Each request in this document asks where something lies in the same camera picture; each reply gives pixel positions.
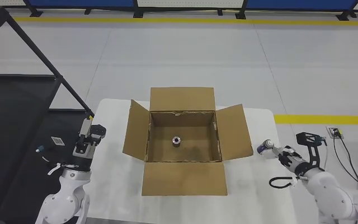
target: spray can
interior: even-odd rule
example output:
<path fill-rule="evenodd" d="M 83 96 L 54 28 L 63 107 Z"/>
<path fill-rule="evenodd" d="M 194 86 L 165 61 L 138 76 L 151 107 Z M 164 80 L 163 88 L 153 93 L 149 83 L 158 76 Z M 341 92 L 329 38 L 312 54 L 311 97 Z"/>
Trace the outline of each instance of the spray can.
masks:
<path fill-rule="evenodd" d="M 270 139 L 267 139 L 257 147 L 257 152 L 262 155 L 263 151 L 271 150 L 274 148 L 274 146 L 274 143 Z"/>

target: white table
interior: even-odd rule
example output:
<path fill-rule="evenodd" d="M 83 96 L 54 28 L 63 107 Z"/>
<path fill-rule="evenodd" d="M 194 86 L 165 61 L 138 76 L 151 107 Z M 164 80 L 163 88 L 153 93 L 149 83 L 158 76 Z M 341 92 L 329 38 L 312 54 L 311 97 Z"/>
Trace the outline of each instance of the white table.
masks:
<path fill-rule="evenodd" d="M 139 101 L 145 108 L 149 102 Z M 88 217 L 147 223 L 296 224 L 288 189 L 274 189 L 269 180 L 288 173 L 278 160 L 265 160 L 256 147 L 265 139 L 279 145 L 269 110 L 245 108 L 254 155 L 224 162 L 228 196 L 142 197 L 144 162 L 122 153 L 130 100 L 104 99 L 93 124 L 107 129 L 96 148 Z"/>

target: barcode label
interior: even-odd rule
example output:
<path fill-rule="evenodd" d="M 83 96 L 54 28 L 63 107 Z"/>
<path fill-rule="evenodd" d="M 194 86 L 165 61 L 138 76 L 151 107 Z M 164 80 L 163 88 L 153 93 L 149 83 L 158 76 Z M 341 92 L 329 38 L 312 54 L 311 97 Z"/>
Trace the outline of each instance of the barcode label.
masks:
<path fill-rule="evenodd" d="M 65 146 L 65 143 L 62 141 L 61 138 L 58 138 L 58 137 L 52 137 L 52 141 L 54 141 L 55 145 L 57 146 Z"/>

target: power outlet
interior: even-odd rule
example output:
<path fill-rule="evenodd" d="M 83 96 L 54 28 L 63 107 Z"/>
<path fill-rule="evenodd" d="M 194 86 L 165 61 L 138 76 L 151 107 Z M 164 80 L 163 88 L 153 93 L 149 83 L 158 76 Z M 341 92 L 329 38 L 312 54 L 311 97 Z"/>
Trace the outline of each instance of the power outlet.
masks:
<path fill-rule="evenodd" d="M 336 129 L 337 127 L 326 127 L 327 128 L 327 131 L 328 131 L 328 134 L 330 136 L 330 138 L 334 139 L 334 138 L 338 138 L 338 136 L 334 136 L 335 132 L 334 132 L 334 129 Z M 342 131 L 338 129 L 338 131 L 341 133 L 341 137 L 342 139 L 344 139 L 344 136 L 342 134 Z"/>

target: yellow stripe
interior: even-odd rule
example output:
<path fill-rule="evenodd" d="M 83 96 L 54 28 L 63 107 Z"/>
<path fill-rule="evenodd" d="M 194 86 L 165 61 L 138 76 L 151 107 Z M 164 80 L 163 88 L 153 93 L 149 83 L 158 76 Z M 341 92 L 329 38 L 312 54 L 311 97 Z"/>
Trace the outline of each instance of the yellow stripe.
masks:
<path fill-rule="evenodd" d="M 276 124 L 349 124 L 358 125 L 358 116 L 344 115 L 275 115 Z"/>
<path fill-rule="evenodd" d="M 82 23 L 186 23 L 186 24 L 268 24 L 307 26 L 358 26 L 358 21 L 304 20 L 236 20 L 227 18 L 65 18 L 15 17 L 17 22 L 82 22 Z"/>

